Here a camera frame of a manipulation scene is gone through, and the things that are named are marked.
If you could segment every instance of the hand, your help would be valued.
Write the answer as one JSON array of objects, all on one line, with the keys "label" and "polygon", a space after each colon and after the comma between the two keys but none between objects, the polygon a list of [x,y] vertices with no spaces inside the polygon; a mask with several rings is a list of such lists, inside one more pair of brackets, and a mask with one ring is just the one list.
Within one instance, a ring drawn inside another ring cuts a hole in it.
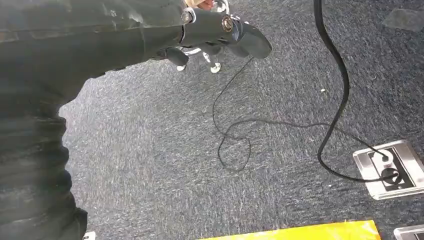
[{"label": "hand", "polygon": [[197,6],[203,10],[210,11],[212,7],[214,6],[214,3],[213,3],[213,0],[205,0],[202,3],[199,3],[199,5]]}]

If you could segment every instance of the gray carpet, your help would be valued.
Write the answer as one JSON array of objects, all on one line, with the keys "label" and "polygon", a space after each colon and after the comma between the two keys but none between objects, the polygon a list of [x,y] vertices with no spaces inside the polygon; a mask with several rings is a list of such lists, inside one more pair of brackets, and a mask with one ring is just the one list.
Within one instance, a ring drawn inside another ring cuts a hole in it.
[{"label": "gray carpet", "polygon": [[[329,122],[342,81],[316,33],[312,1],[231,3],[263,30],[273,52],[254,60],[218,101],[221,128],[248,117]],[[417,10],[422,0],[324,3],[329,34],[351,77],[339,126],[374,145],[407,139],[424,156],[424,30],[383,25],[393,9]],[[185,72],[165,61],[108,72],[61,109],[72,192],[98,239],[189,240],[372,219],[390,240],[394,228],[424,224],[423,195],[375,201],[364,184],[321,168],[316,152],[323,127],[239,126],[233,134],[252,138],[251,160],[240,173],[223,169],[212,103],[247,59],[219,57],[218,74],[201,56]],[[247,155],[243,142],[223,148],[231,166]],[[323,158],[359,177],[352,153],[363,148],[336,133]]]}]

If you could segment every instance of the yellow object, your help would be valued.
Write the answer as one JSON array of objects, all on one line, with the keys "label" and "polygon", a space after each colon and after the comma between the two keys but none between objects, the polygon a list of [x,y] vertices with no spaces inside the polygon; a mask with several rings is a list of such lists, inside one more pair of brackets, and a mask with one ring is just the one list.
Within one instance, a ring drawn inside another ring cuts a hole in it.
[{"label": "yellow object", "polygon": [[369,221],[346,221],[262,231],[204,240],[381,240],[376,224]]}]

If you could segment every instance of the person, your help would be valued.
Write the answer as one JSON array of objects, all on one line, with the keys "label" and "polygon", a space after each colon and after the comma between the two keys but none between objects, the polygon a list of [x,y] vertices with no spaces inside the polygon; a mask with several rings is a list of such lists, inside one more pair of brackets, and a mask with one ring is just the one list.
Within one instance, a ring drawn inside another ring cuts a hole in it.
[{"label": "person", "polygon": [[59,109],[88,79],[148,60],[180,64],[176,47],[207,42],[270,54],[257,28],[206,11],[212,0],[189,4],[203,20],[182,27],[182,1],[0,0],[0,240],[83,239],[88,213],[71,193]]},{"label": "person", "polygon": [[207,11],[210,11],[214,6],[213,0],[185,0],[185,3],[191,8],[198,7]]}]

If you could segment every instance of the metal plate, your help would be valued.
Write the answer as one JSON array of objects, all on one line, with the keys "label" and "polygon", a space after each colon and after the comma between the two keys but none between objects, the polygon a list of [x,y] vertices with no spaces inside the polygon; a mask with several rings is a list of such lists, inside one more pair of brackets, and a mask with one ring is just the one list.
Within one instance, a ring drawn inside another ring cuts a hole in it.
[{"label": "metal plate", "polygon": [[424,225],[399,227],[393,234],[397,240],[424,240]]},{"label": "metal plate", "polygon": [[369,148],[353,153],[362,177],[377,179],[399,173],[401,178],[367,182],[366,187],[372,198],[382,200],[424,193],[424,165],[406,140],[379,145],[375,149],[389,159],[383,159],[381,154]]}]

